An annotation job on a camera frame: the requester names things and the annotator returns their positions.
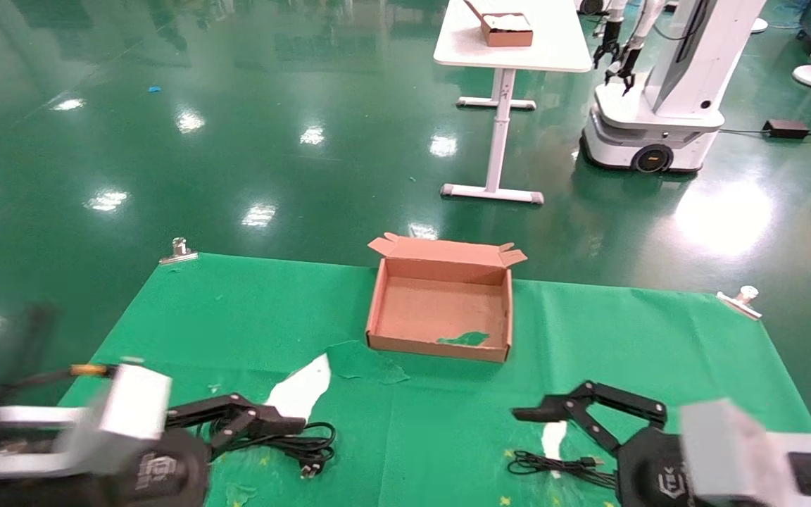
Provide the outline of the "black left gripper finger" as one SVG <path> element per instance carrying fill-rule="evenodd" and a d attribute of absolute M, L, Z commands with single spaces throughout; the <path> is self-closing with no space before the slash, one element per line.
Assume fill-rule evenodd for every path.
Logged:
<path fill-rule="evenodd" d="M 167 410 L 165 430 L 208 427 L 205 439 L 211 455 L 222 455 L 244 441 L 301 434 L 305 418 L 287 417 L 276 407 L 258 405 L 239 394 L 187 402 Z"/>

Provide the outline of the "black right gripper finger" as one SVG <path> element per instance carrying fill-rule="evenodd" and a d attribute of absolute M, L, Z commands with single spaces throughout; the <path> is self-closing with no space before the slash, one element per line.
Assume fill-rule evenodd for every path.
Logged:
<path fill-rule="evenodd" d="M 657 430 L 663 430 L 667 423 L 667 408 L 662 402 L 593 381 L 580 383 L 569 394 L 544 395 L 538 406 L 513 408 L 513 417 L 528 423 L 563 423 L 573 420 L 596 445 L 610 455 L 617 455 L 622 445 L 588 412 L 589 406 L 594 404 L 645 420 L 649 427 Z"/>

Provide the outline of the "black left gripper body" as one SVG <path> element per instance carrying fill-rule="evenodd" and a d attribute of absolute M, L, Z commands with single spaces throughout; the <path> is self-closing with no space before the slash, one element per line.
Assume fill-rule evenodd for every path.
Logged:
<path fill-rule="evenodd" d="M 110 506 L 203 506 L 211 447 L 184 429 L 166 431 L 108 478 Z"/>

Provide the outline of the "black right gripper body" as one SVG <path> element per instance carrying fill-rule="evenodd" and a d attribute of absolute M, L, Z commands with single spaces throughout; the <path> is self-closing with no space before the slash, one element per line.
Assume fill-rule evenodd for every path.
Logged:
<path fill-rule="evenodd" d="M 617 452 L 621 506 L 694 506 L 680 437 L 645 427 Z"/>

